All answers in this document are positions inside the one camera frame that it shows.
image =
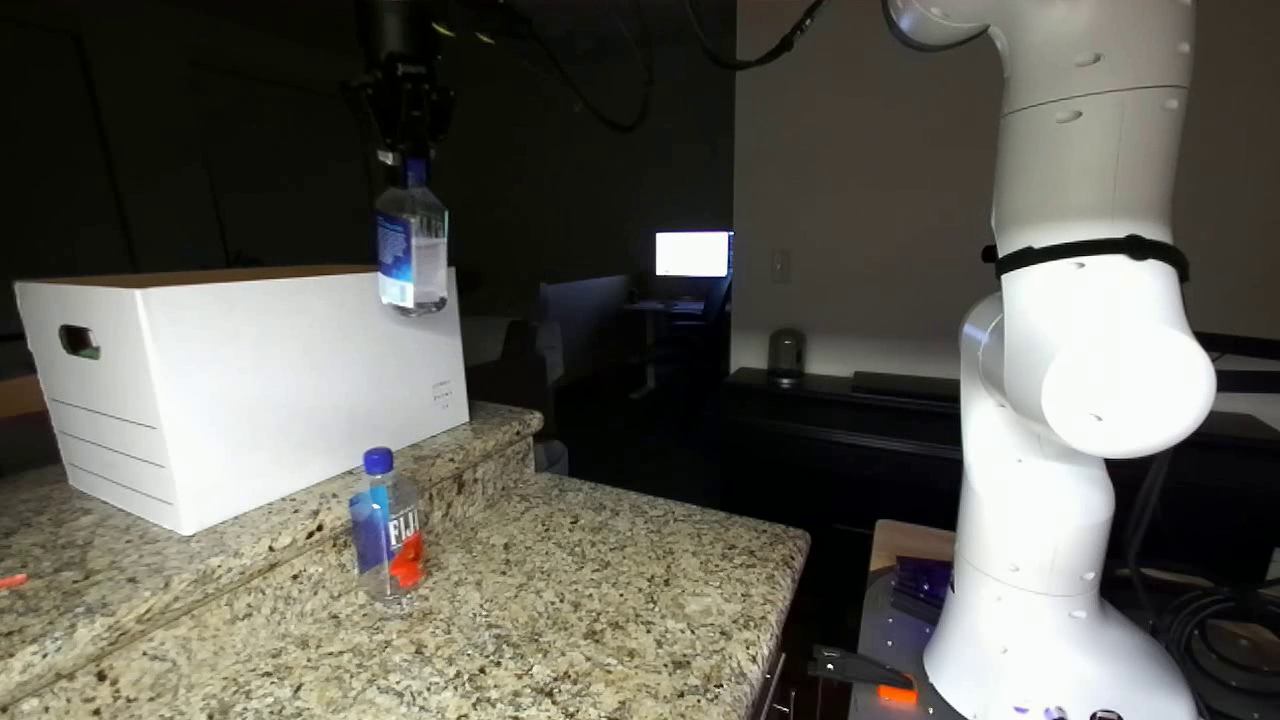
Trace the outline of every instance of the clear plastic bottle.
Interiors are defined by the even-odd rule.
[[[378,197],[382,301],[392,306],[450,304],[450,208],[429,189],[429,159],[404,155],[404,183]]]
[[[423,500],[396,479],[396,451],[364,451],[364,493],[351,494],[351,541],[364,593],[402,612],[429,571]]]

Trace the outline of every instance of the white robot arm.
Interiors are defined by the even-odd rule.
[[[1210,417],[1170,204],[1193,0],[887,0],[910,44],[1006,61],[999,294],[962,331],[956,583],[923,670],[962,716],[1193,720],[1175,665],[1100,600],[1106,458]]]

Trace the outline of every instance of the black band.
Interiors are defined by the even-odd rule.
[[[1047,245],[1047,249],[1028,245],[1010,255],[999,255],[995,245],[983,249],[983,262],[995,262],[995,276],[1020,273],[1031,262],[1070,259],[1070,255],[1162,259],[1162,262],[1174,262],[1186,282],[1193,279],[1187,255],[1175,245],[1162,245],[1162,239],[1144,239],[1144,236],[1100,236],[1100,239],[1074,239],[1074,245]]]

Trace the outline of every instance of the orange object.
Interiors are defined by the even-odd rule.
[[[877,699],[885,708],[917,708],[921,704],[921,692],[917,686],[902,686],[902,682],[877,682]]]

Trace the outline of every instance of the white cardboard box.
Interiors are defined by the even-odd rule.
[[[396,313],[378,273],[19,279],[74,486],[202,531],[468,421],[460,313]]]

